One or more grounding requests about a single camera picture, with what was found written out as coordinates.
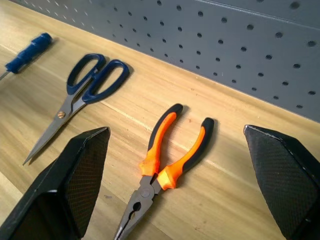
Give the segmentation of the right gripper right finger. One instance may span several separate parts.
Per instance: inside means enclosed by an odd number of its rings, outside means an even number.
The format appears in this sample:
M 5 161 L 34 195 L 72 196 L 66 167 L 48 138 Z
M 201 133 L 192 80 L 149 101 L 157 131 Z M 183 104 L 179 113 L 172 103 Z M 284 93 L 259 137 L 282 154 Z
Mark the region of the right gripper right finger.
M 296 138 L 244 127 L 257 183 L 286 240 L 320 240 L 320 162 Z

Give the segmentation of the blue handled screwdriver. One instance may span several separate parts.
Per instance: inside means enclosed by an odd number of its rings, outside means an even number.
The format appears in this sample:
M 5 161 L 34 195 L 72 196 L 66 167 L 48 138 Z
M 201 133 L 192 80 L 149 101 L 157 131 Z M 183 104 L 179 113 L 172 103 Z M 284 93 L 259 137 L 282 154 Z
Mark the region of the blue handled screwdriver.
M 0 76 L 0 81 L 9 73 L 18 74 L 22 68 L 43 54 L 52 44 L 52 41 L 53 38 L 47 32 L 34 38 L 25 49 L 5 65 L 6 71 Z

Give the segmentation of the grey metal pegboard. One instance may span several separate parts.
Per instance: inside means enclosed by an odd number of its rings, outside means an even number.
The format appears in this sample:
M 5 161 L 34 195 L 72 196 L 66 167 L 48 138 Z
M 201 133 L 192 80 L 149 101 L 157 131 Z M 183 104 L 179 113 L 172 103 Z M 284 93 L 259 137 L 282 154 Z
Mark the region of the grey metal pegboard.
M 320 0 L 11 0 L 320 123 Z

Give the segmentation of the orange black pliers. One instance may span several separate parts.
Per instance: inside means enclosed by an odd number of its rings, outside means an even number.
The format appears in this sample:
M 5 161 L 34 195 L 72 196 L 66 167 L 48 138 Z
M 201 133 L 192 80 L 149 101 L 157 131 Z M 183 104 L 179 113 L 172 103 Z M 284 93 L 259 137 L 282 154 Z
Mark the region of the orange black pliers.
M 201 123 L 197 140 L 192 148 L 178 161 L 159 170 L 161 145 L 166 131 L 182 113 L 184 106 L 176 103 L 157 121 L 149 138 L 147 154 L 139 164 L 141 180 L 122 215 L 113 240 L 125 240 L 135 226 L 146 215 L 159 193 L 174 189 L 178 178 L 195 166 L 207 149 L 213 135 L 215 121 L 207 117 Z

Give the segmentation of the blue handled scissors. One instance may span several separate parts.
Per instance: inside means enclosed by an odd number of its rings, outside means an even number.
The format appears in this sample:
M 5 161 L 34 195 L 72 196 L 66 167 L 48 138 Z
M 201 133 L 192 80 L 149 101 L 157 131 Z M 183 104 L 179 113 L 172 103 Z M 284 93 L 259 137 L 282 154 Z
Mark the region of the blue handled scissors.
M 96 64 L 86 73 L 86 75 L 75 83 L 77 76 L 89 62 L 96 60 Z M 97 93 L 107 76 L 116 68 L 122 68 L 119 77 L 107 89 Z M 43 135 L 38 139 L 24 164 L 28 163 L 37 155 L 44 146 L 55 136 L 60 128 L 69 121 L 80 109 L 86 105 L 100 102 L 115 91 L 125 82 L 130 74 L 127 64 L 118 59 L 107 62 L 104 55 L 99 53 L 89 53 L 84 55 L 70 72 L 66 82 L 67 97 L 55 114 L 52 123 L 45 130 Z

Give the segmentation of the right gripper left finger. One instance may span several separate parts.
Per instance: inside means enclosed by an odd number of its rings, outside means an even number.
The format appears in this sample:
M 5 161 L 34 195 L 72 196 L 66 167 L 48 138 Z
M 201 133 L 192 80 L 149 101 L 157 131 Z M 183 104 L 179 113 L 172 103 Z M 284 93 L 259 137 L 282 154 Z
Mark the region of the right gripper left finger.
M 81 240 L 99 195 L 110 135 L 105 126 L 70 139 L 0 226 L 0 240 Z

